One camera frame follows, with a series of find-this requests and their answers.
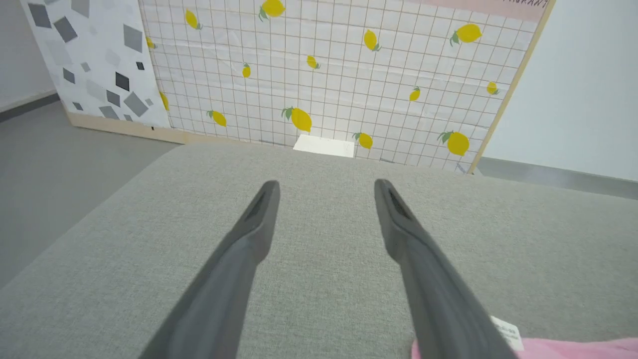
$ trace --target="gray fabric surface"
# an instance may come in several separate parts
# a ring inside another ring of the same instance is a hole
[[[251,144],[159,158],[0,291],[3,358],[134,358],[260,185],[281,183],[239,358],[408,358],[383,247],[390,179],[492,315],[525,337],[638,336],[638,201]]]

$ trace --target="gray baseboard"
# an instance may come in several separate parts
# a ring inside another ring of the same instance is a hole
[[[480,159],[477,168],[487,177],[638,199],[638,182],[618,178],[486,157]]]
[[[27,102],[23,105],[16,106],[12,109],[8,109],[6,111],[0,112],[0,122],[14,118],[15,116],[19,116],[21,114],[25,114],[29,111],[39,109],[42,106],[46,106],[50,103],[54,103],[59,100],[60,100],[60,96],[58,96],[57,93],[54,93],[53,95],[48,95],[43,98],[39,98],[37,100]]]

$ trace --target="white label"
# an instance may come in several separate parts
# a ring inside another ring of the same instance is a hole
[[[502,321],[497,317],[490,316],[492,322],[503,338],[510,344],[510,347],[515,351],[523,351],[523,341],[521,340],[521,334],[518,332],[518,327],[512,325],[506,321]]]

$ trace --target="pink fabric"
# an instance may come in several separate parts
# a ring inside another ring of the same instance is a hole
[[[609,342],[560,342],[548,339],[523,339],[524,351],[515,352],[520,359],[636,359],[638,338],[611,340]],[[412,359],[421,359],[415,340]]]

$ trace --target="white wall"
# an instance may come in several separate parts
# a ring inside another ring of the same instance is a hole
[[[484,157],[638,181],[638,1],[557,0]]]
[[[0,1],[0,109],[54,91],[19,0]]]

